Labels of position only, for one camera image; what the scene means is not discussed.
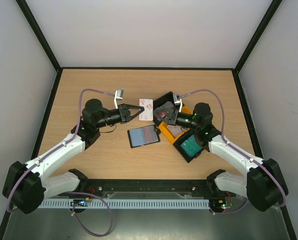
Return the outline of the red patterned white card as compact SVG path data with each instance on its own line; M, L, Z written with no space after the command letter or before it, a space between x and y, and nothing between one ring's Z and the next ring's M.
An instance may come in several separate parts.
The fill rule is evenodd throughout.
M140 121L153 121L153 100L141 98L139 100L139 106L144 107L144 111L139 115Z
M183 132L182 128L176 125L168 124L167 129L174 138L178 137Z

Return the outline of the black card holder wallet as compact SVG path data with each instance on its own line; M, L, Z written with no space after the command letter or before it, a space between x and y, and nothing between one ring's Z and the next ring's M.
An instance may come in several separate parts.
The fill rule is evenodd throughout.
M129 145L131 148L143 147L159 143L161 131L155 124L147 125L127 131Z

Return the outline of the red circle white card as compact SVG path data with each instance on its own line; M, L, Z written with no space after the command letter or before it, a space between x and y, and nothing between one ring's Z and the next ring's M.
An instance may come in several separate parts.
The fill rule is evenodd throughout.
M159 138L154 125L143 127L144 142L145 144L152 144L159 142Z

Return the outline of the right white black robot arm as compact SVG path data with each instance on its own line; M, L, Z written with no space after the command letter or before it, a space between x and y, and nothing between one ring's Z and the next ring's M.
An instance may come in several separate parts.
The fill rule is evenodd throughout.
M207 191L218 196L222 192L231 192L246 198L261 212L271 207L286 205L288 188L278 163L264 160L243 150L212 124L213 114L207 103L197 103L193 113L184 113L174 107L157 108L153 111L162 122L187 128L193 131L197 144L203 149L221 157L240 175L219 169L207 177Z

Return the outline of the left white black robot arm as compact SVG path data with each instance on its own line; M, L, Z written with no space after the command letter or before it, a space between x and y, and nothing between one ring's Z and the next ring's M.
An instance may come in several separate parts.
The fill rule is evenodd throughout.
M100 100L88 100L80 108L77 125L61 142L26 163L16 161L9 167L2 190L7 198L7 211L12 213L11 205L14 205L29 214L44 200L75 191L86 179L80 171L74 169L58 176L51 176L52 173L93 145L101 135L100 128L128 123L144 110L142 106L125 103L108 110Z

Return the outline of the red striped card in tray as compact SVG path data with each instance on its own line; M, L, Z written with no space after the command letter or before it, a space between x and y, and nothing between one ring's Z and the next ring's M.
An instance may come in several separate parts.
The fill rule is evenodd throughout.
M171 101L166 101L163 105L159 106L156 109L156 114L161 118L165 118L167 116L168 108L174 108L174 104Z

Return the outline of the teal card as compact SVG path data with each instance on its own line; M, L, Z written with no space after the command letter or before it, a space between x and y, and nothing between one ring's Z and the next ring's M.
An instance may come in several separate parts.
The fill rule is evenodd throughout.
M191 158L200 153L202 150L202 147L198 145L193 135L186 139L183 143L181 143L180 146L184 150L184 152Z

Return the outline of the black tray left compartment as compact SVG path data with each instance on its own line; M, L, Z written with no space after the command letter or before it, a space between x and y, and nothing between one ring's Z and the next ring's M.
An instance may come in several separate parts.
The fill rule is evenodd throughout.
M172 91L167 92L163 96L155 99L153 101L153 122L155 125L159 126L161 123L161 120L156 117L155 110L157 109L165 109L165 108L174 108L178 109L179 106L175 105L174 103L174 93Z

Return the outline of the left controller board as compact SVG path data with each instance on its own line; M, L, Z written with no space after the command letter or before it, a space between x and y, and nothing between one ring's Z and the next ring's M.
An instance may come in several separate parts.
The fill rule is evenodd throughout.
M84 212L90 205L90 203L93 201L91 197L86 197L84 199L74 199L70 204L69 204L69 211L74 212L76 214L80 214Z

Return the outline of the controller board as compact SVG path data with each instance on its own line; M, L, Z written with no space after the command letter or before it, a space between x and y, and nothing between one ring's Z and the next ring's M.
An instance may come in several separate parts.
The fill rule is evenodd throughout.
M74 212L76 214L80 214L84 212L90 205L90 203L93 201L91 197L86 197L84 199L74 199L70 204L69 204L69 211Z
M215 199L209 201L209 210L213 214L223 214L226 209L230 209L233 207L233 198L231 196L227 196L225 198Z

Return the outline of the right controller board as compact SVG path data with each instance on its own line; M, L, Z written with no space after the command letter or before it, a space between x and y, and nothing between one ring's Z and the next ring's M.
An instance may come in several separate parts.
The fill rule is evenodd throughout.
M209 201L209 210L213 214L223 214L226 209L230 209L233 207L233 198L231 196L227 196L225 198L215 199Z

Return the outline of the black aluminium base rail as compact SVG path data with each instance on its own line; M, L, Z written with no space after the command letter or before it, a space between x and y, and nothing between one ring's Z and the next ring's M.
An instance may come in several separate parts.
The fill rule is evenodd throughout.
M185 180L140 180L140 179L87 179L80 183L74 192L95 194L105 197L109 193L177 193L188 194L192 197L203 197L207 199L222 198L237 194L232 191L216 191L209 189L206 179Z

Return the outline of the black frame post left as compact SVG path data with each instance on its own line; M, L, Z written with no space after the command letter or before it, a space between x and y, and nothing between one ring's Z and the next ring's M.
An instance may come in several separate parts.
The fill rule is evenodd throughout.
M45 54L47 55L50 63L52 64L53 68L56 72L61 70L61 66L52 51L43 31L41 30L34 14L32 13L28 3L26 0L16 0L16 3L21 10L22 14L24 15L26 21L28 22L29 26L31 27L33 33L35 34L37 40L39 41L41 47L43 48Z

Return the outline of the black frame post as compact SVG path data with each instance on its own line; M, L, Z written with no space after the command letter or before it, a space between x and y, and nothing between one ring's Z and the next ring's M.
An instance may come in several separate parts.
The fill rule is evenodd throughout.
M26 0L16 0L16 3L21 10L22 14L24 15L26 21L28 22L29 26L31 27L33 33L35 34L37 40L39 41L41 47L43 48L45 54L47 55L50 63L52 64L53 68L56 72L61 70L61 66L52 51L43 31L41 30L34 14L32 13L28 3Z
M237 62L233 72L235 75L238 75L239 72L242 70L243 66L247 62L249 56L251 55L252 51L256 47L257 43L259 42L261 36L263 35L264 31L266 30L267 26L271 22L273 16L275 15L276 11L278 10L279 6L283 0L272 0L268 9L266 10L265 14L263 15L260 23L258 24L255 32L253 33L250 41L248 42L245 50L243 51L239 61Z

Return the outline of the black frame post right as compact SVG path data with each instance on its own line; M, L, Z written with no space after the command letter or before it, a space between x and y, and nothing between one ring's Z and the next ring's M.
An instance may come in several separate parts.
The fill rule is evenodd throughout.
M266 10L265 14L263 15L260 23L258 24L255 32L253 33L250 41L248 42L245 50L243 51L239 61L237 62L233 72L235 75L238 75L239 72L242 70L243 66L247 62L249 56L251 55L252 51L256 47L257 43L259 42L261 36L263 35L264 31L266 30L267 26L271 22L273 16L275 15L276 11L278 10L279 6L283 0L272 0L268 9Z

